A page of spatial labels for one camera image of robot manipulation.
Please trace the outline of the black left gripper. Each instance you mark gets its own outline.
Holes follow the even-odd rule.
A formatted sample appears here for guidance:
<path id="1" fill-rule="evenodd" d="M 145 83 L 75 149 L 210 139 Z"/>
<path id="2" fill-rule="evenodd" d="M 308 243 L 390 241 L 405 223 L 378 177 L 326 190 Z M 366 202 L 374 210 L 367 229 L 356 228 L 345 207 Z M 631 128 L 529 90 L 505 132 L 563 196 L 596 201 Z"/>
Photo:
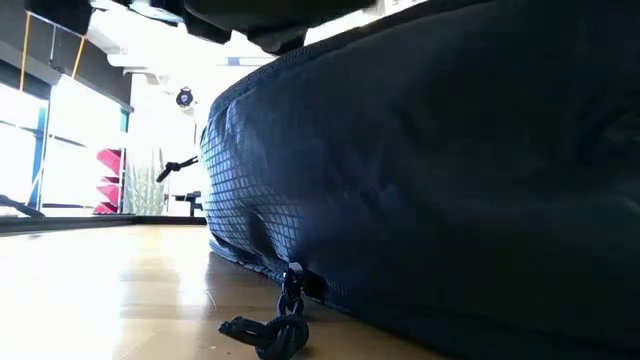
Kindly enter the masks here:
<path id="1" fill-rule="evenodd" d="M 375 4 L 376 0 L 182 0 L 189 34 L 223 45 L 237 32 L 272 55 L 302 47 L 311 28 Z"/>

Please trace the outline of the navy blue backpack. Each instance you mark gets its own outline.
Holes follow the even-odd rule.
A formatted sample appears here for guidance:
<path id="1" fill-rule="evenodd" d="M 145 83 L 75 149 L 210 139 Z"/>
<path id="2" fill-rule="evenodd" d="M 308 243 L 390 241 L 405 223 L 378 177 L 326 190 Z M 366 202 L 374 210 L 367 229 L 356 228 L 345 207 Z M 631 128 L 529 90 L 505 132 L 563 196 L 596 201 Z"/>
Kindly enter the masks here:
<path id="1" fill-rule="evenodd" d="M 200 146 L 228 260 L 463 360 L 640 360 L 640 0 L 425 0 Z"/>

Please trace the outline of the dark window beam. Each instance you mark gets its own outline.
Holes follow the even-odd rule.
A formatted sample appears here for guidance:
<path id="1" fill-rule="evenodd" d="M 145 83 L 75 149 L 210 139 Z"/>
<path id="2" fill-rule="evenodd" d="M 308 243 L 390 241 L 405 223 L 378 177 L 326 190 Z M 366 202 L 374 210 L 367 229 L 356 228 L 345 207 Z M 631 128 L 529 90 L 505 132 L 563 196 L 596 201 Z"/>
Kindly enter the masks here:
<path id="1" fill-rule="evenodd" d="M 36 16 L 23 0 L 0 0 L 0 69 L 10 85 L 47 98 L 64 75 L 115 101 L 131 112 L 131 80 L 91 42 Z"/>

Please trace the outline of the black background stool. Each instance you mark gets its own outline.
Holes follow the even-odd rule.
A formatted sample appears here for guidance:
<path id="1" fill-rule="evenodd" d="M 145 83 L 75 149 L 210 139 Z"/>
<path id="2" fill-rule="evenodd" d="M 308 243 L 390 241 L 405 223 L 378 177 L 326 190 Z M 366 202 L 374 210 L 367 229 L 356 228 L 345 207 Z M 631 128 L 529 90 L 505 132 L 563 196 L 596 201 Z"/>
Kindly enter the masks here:
<path id="1" fill-rule="evenodd" d="M 178 202 L 186 202 L 189 204 L 189 216 L 194 217 L 196 210 L 202 210 L 203 206 L 198 202 L 202 196 L 200 191 L 190 192 L 184 195 L 174 195 L 174 199 Z"/>

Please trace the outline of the silver mesh curtain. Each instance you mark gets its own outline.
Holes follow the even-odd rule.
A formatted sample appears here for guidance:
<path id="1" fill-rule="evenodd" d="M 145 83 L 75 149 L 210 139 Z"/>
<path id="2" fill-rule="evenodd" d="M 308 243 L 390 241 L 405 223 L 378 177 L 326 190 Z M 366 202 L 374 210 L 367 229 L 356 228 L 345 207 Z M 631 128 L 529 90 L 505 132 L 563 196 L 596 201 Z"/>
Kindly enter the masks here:
<path id="1" fill-rule="evenodd" d="M 164 170 L 162 150 L 129 150 L 124 180 L 123 211 L 138 216 L 163 213 L 164 185 L 156 181 Z"/>

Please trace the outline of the pink stacked bins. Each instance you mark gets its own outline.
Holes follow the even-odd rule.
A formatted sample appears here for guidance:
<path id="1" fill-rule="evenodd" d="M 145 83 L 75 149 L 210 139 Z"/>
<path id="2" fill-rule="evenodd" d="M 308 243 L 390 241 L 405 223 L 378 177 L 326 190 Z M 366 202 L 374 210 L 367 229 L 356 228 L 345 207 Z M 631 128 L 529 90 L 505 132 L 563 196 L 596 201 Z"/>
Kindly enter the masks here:
<path id="1" fill-rule="evenodd" d="M 115 215 L 121 212 L 125 157 L 121 149 L 104 148 L 96 155 L 97 161 L 107 172 L 96 186 L 97 191 L 103 196 L 95 206 L 96 215 Z"/>

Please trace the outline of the blue window post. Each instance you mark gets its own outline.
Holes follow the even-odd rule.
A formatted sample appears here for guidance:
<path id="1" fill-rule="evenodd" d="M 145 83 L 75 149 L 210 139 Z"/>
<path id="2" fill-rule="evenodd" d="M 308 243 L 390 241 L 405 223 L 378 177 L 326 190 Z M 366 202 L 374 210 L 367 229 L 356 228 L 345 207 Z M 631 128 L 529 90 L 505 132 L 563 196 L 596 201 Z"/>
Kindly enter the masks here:
<path id="1" fill-rule="evenodd" d="M 28 205 L 35 210 L 41 209 L 41 188 L 48 137 L 48 110 L 48 105 L 42 106 L 39 109 L 37 127 L 34 131 L 35 146 L 32 169 L 32 189 Z"/>

